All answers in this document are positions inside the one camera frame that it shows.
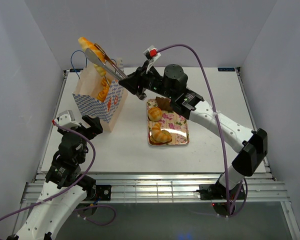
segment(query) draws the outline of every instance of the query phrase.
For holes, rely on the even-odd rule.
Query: cable clip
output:
[[[216,112],[214,111],[214,112],[212,113],[212,116],[215,117],[216,115],[219,115],[220,113],[221,113],[221,111],[218,111],[218,110],[217,110]]]
[[[38,198],[38,202],[40,202],[41,204],[44,204],[45,201],[43,199]]]

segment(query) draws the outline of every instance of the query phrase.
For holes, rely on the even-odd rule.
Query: gray floor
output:
[[[113,204],[117,218],[109,226],[96,226],[70,216],[56,240],[290,240],[279,202],[248,202],[229,219],[199,215],[214,213],[208,203]],[[91,217],[111,218],[111,210],[99,208]]]

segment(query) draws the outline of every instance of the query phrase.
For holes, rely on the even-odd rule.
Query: blue checkered pattern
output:
[[[124,69],[124,65],[121,59],[117,60],[117,65],[120,69]],[[99,100],[89,95],[74,93],[72,95],[82,116],[90,115],[92,117],[99,117],[103,121],[109,123],[119,106],[123,92],[124,88],[120,86],[116,80],[113,80],[104,102],[100,102]],[[118,101],[116,104],[114,104],[116,96],[118,98]]]

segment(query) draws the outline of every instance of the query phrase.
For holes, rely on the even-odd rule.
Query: bread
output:
[[[105,56],[102,54],[102,52],[98,48],[96,48],[96,46],[92,42],[88,41],[83,36],[78,39],[78,42],[79,42],[79,44],[80,44],[80,46],[81,46],[81,48],[82,48],[83,51],[86,51],[86,49],[89,48],[89,49],[91,49],[95,53],[95,55],[98,56],[98,58],[103,63],[106,62],[105,61]]]
[[[172,136],[170,132],[166,130],[161,130],[160,128],[161,124],[157,122],[152,128],[151,128],[151,133],[152,137],[155,141],[160,142],[160,143],[168,143],[172,141]]]
[[[94,52],[95,55],[98,56],[98,58],[103,63],[106,62],[105,61],[105,56],[102,54],[102,52],[98,48],[96,48],[96,46],[92,42],[88,41],[83,36],[78,39],[78,42],[79,42],[79,44],[80,44],[80,46],[81,46],[81,48],[84,52],[86,51],[87,48],[89,48]],[[94,66],[95,70],[100,74],[101,77],[106,75],[106,73],[107,73],[106,70],[104,70],[101,66],[98,66],[96,64],[94,64],[93,66]]]
[[[174,110],[172,109],[172,107],[170,106],[170,99],[166,98],[166,97],[159,97],[157,96],[155,98],[156,103],[158,104],[158,107],[161,110],[165,110],[168,112],[173,112]]]
[[[152,107],[148,110],[148,117],[151,121],[158,122],[162,118],[162,111],[158,107]]]
[[[168,132],[167,130],[162,130],[163,134],[166,134],[166,135],[170,135],[170,132]],[[172,138],[170,141],[167,141],[167,142],[160,142],[160,141],[156,141],[154,139],[154,137],[151,135],[149,137],[149,142],[151,145],[162,145],[162,144],[168,144],[168,143],[171,143],[172,142]]]
[[[104,88],[101,92],[99,92],[96,99],[98,99],[100,102],[104,102],[106,100],[108,91],[109,91],[109,88]]]
[[[102,78],[102,80],[101,80],[101,85],[103,86],[104,89],[110,88],[109,84],[110,84],[110,83],[107,82],[106,78]]]

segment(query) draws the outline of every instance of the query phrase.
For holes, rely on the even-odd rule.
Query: paper bag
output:
[[[117,65],[123,70],[122,60],[119,59]],[[103,130],[112,132],[128,92],[110,74],[107,74],[106,78],[111,81],[111,84],[104,102],[97,99],[99,92],[103,90],[101,84],[103,77],[99,75],[92,63],[81,72],[72,95],[82,116],[99,117]]]

